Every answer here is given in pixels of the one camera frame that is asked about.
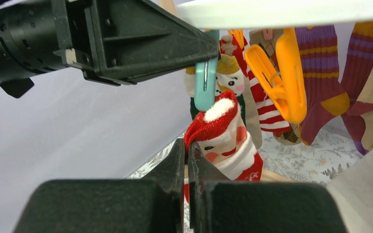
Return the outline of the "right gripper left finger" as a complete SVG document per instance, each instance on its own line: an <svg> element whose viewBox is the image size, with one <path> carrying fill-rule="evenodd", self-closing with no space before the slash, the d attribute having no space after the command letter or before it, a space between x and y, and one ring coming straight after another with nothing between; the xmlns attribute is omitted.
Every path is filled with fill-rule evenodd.
<svg viewBox="0 0 373 233"><path fill-rule="evenodd" d="M16 233L181 233L185 146L140 179L50 180L30 196Z"/></svg>

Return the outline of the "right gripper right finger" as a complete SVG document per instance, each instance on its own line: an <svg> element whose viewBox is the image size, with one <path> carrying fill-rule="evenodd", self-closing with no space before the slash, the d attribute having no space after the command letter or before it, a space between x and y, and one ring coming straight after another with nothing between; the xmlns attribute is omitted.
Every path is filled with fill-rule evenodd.
<svg viewBox="0 0 373 233"><path fill-rule="evenodd" d="M344 233L330 193L315 183L232 181L188 151L190 227L196 233Z"/></svg>

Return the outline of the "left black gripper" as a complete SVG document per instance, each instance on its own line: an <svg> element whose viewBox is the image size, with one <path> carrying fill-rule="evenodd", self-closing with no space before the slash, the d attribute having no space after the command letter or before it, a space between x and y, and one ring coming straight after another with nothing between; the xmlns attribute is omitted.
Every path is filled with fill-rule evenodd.
<svg viewBox="0 0 373 233"><path fill-rule="evenodd" d="M0 87L20 98L32 76L92 69L88 0L29 0L0 9Z"/></svg>

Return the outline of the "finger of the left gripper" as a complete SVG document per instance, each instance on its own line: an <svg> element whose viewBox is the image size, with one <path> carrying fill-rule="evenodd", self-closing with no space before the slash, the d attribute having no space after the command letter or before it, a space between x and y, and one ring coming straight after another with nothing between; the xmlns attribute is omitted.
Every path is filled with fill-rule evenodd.
<svg viewBox="0 0 373 233"><path fill-rule="evenodd" d="M150 0L94 0L85 19L88 81L135 85L218 56L213 38Z"/></svg>

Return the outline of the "teal clothespin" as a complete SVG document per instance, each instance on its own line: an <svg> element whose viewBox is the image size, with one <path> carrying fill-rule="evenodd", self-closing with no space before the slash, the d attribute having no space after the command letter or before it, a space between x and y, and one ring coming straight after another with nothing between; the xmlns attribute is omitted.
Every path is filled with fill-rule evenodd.
<svg viewBox="0 0 373 233"><path fill-rule="evenodd" d="M217 57L197 63L195 66L194 104L202 112L210 109L215 102L216 73L220 57L219 49L217 52Z"/></svg>

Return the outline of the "beige tan sock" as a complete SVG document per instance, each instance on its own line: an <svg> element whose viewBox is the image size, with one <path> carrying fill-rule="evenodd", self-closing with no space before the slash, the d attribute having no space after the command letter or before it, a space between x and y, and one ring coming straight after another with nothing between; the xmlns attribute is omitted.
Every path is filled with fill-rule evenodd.
<svg viewBox="0 0 373 233"><path fill-rule="evenodd" d="M252 137L252 142L254 143L256 149L260 149L262 146L262 133L260 129L259 116L257 111L257 106L254 101L249 78L244 76L244 86L243 99L245 102L245 122L247 131Z"/></svg>

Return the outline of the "white round clip hanger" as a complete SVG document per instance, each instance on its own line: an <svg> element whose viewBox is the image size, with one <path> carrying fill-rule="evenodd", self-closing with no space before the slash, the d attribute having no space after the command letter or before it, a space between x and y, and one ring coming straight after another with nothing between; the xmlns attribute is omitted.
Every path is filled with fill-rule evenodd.
<svg viewBox="0 0 373 233"><path fill-rule="evenodd" d="M275 29L373 21L373 0L194 0L178 17L199 29Z"/></svg>

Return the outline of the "red striped santa sock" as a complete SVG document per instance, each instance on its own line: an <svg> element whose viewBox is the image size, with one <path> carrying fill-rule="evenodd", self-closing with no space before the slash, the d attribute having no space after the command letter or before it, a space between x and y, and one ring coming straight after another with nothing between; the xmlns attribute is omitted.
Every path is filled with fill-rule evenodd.
<svg viewBox="0 0 373 233"><path fill-rule="evenodd" d="M292 131L290 124L283 119L244 60L244 50L247 47L248 43L244 37L237 40L234 35L227 34L220 39L221 53L234 56L244 75L249 78L249 89L258 111L260 129L276 136Z"/></svg>

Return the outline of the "dark green sock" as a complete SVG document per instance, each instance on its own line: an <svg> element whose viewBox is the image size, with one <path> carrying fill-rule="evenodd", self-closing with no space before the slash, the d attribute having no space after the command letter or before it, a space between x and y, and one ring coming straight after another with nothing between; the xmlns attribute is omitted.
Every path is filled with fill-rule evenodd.
<svg viewBox="0 0 373 233"><path fill-rule="evenodd" d="M187 94L190 96L190 115L194 119L199 113L195 107L195 67L189 67L185 70L184 84ZM215 96L219 96L222 92L233 91L240 106L241 117L246 124L245 119L245 101L243 92L245 90L244 73L242 72L236 57L221 54L217 64Z"/></svg>

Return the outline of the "orange clothespin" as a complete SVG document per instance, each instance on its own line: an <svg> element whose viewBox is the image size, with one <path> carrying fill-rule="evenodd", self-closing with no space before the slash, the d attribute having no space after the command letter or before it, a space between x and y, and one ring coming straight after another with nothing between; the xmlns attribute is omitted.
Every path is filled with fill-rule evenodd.
<svg viewBox="0 0 373 233"><path fill-rule="evenodd" d="M275 44L277 70L259 45L250 46L244 56L283 119L300 124L307 112L301 58L294 28L285 28Z"/></svg>

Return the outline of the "plaid beige sock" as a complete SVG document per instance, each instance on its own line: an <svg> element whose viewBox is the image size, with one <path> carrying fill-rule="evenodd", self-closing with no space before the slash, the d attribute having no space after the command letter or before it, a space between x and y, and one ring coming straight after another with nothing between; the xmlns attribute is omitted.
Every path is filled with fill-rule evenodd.
<svg viewBox="0 0 373 233"><path fill-rule="evenodd" d="M306 116L306 94L295 30L251 31L249 37L244 57L257 88L261 127L283 145L300 144L298 124Z"/></svg>

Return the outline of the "floral table mat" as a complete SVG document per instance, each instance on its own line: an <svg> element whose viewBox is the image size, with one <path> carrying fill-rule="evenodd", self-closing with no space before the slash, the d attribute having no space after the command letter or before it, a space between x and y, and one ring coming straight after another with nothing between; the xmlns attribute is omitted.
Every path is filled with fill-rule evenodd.
<svg viewBox="0 0 373 233"><path fill-rule="evenodd" d="M259 153L264 168L296 182L327 186L362 158L350 138L327 129L319 131L312 146L286 146L271 133L262 133L262 138Z"/></svg>

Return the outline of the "pink clothespin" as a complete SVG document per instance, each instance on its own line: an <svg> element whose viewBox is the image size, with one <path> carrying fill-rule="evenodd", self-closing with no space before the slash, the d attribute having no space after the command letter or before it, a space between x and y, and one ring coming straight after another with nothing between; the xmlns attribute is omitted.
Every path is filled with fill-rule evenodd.
<svg viewBox="0 0 373 233"><path fill-rule="evenodd" d="M271 41L273 39L273 29L263 29L262 32L265 41Z"/></svg>

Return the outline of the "white hanging sock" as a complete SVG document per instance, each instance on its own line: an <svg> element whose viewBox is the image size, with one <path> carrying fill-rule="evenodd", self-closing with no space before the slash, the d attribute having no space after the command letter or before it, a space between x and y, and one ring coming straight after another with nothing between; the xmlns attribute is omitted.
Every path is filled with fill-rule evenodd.
<svg viewBox="0 0 373 233"><path fill-rule="evenodd" d="M373 150L327 185L347 231L373 233Z"/></svg>

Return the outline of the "purple striped hanging sock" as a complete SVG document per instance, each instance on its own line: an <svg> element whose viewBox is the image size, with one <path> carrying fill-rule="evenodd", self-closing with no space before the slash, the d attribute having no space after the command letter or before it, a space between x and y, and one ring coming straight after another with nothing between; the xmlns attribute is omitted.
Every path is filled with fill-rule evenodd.
<svg viewBox="0 0 373 233"><path fill-rule="evenodd" d="M340 116L358 151L364 153L360 140L365 123L351 115L350 108L373 68L373 21L354 25L342 76L334 25L297 27L295 33L307 99L307 114L298 126L301 141L311 145L320 129Z"/></svg>

